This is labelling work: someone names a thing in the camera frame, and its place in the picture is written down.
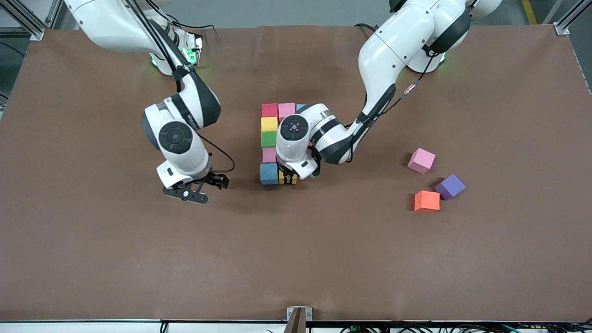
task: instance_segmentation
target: yellow cube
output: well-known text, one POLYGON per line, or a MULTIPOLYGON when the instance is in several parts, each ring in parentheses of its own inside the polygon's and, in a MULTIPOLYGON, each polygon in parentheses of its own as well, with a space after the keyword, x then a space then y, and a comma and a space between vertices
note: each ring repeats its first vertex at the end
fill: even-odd
POLYGON ((286 185, 296 185, 296 180, 298 179, 298 176, 296 176, 295 174, 290 176, 286 176, 282 170, 280 169, 278 172, 278 179, 279 179, 279 183, 280 184, 286 184, 286 185))
POLYGON ((263 117, 261 118, 261 132, 275 132, 278 130, 277 117, 263 117))

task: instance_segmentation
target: orange cube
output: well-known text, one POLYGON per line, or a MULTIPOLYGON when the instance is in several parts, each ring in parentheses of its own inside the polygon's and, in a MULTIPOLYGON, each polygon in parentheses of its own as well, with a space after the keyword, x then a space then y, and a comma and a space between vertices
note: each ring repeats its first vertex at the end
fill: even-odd
POLYGON ((416 212, 422 213, 436 213, 440 210, 440 193, 419 191, 415 195, 416 212))

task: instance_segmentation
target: metal frame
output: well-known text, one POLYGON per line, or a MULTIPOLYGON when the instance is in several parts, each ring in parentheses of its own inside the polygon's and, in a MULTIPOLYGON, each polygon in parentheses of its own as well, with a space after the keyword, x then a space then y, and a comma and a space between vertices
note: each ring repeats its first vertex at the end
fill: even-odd
MULTIPOLYGON (((37 17, 35 13, 27 8, 27 6, 25 6, 20 0, 0 0, 0 7, 2 7, 8 15, 31 34, 31 40, 43 39, 43 33, 45 29, 49 28, 49 26, 37 17)), ((54 13, 57 12, 59 4, 55 7, 55 10, 53 10, 54 13)))
POLYGON ((578 0, 570 10, 563 15, 559 21, 553 23, 557 35, 569 35, 569 26, 580 16, 590 5, 592 0, 578 0))
POLYGON ((557 0, 541 24, 549 24, 564 0, 557 0))

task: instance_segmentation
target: foam cube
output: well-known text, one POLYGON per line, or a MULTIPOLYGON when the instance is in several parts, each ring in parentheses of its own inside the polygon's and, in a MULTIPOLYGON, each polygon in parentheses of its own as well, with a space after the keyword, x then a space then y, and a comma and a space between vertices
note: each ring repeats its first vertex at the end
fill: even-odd
POLYGON ((261 148, 275 147, 275 136, 277 132, 261 132, 261 148))
POLYGON ((296 180, 298 179, 298 176, 294 175, 285 175, 284 172, 278 168, 278 179, 279 179, 279 183, 280 184, 286 184, 286 185, 294 185, 296 184, 296 180))
POLYGON ((440 193, 444 200, 450 200, 456 197, 456 195, 464 190, 465 187, 465 184, 463 184, 455 174, 452 174, 440 184, 436 185, 435 189, 440 193))
POLYGON ((409 161, 409 164, 407 164, 407 167, 420 174, 425 174, 432 168, 432 163, 434 163, 435 158, 436 155, 422 148, 418 148, 411 156, 411 160, 409 161))
POLYGON ((277 117, 278 103, 261 104, 261 117, 277 117))
POLYGON ((278 117, 279 121, 288 117, 290 114, 296 113, 296 103, 279 103, 278 104, 278 117))
POLYGON ((415 195, 413 210, 421 213, 436 213, 440 210, 440 193, 419 191, 415 195))
POLYGON ((261 132, 275 132, 278 130, 277 117, 263 117, 261 118, 261 132))
POLYGON ((263 148, 263 163, 275 163, 275 147, 263 148))
POLYGON ((260 178, 263 185, 277 185, 278 165, 276 163, 261 163, 260 178))

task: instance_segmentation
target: purple cube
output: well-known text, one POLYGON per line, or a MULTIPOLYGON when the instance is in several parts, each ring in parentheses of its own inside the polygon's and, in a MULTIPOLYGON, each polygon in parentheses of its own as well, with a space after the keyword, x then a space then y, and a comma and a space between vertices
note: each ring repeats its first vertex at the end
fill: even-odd
POLYGON ((444 200, 450 200, 465 189, 465 184, 455 174, 448 176, 436 186, 436 191, 440 193, 444 200))

